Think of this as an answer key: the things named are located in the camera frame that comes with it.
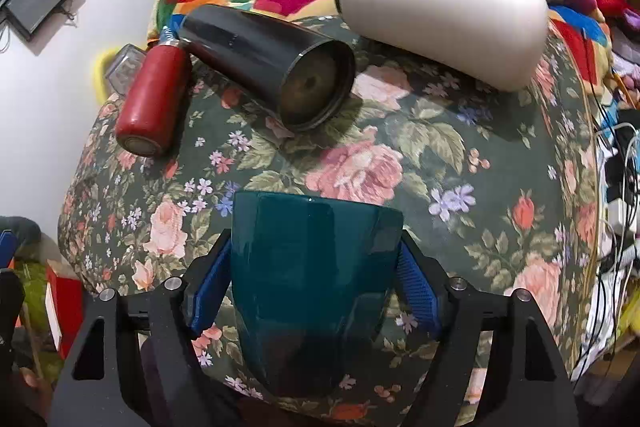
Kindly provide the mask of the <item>red box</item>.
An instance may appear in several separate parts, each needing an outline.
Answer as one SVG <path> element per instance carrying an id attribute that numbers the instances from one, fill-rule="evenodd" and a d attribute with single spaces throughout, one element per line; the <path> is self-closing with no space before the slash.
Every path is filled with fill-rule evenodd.
<path id="1" fill-rule="evenodd" d="M 84 285 L 68 265 L 49 259 L 46 263 L 44 309 L 54 347 L 66 359 L 84 321 Z"/>

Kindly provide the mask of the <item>dark teal cup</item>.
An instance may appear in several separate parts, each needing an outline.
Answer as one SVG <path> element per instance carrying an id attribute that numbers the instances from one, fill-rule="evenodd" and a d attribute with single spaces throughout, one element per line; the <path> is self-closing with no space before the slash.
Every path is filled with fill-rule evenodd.
<path id="1" fill-rule="evenodd" d="M 277 397 L 329 395 L 370 357 L 404 216 L 362 202 L 241 191 L 231 284 L 243 359 Z"/>

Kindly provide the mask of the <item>clear glass cup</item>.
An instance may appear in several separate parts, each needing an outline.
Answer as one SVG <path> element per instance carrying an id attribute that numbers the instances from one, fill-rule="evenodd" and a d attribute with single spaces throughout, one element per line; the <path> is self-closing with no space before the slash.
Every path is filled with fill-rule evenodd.
<path id="1" fill-rule="evenodd" d="M 104 78 L 119 95 L 126 95 L 145 58 L 145 52 L 132 43 L 120 48 L 108 64 Z"/>

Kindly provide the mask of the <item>red bottle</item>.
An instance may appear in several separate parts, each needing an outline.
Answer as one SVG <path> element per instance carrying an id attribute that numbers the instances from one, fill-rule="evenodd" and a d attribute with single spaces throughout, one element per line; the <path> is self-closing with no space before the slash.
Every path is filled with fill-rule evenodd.
<path id="1" fill-rule="evenodd" d="M 116 140 L 122 148 L 143 157 L 166 153 L 191 72 L 190 54 L 179 40 L 160 42 L 149 50 L 116 121 Z"/>

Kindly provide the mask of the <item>black thermos flask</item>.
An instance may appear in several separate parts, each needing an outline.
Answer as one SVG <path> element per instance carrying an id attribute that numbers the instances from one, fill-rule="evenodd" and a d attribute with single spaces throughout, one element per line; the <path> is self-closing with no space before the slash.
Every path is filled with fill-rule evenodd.
<path id="1" fill-rule="evenodd" d="M 293 133 L 334 116 L 355 80 L 347 43 L 267 15 L 201 5 L 162 27 L 160 41 L 171 39 Z"/>

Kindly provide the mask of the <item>white thermos flask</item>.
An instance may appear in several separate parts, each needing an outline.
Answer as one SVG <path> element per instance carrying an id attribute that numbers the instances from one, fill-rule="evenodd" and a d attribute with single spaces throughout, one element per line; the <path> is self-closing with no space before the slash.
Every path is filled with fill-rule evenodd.
<path id="1" fill-rule="evenodd" d="M 500 91 L 532 80 L 546 0 L 335 0 L 352 31 L 449 66 Z"/>

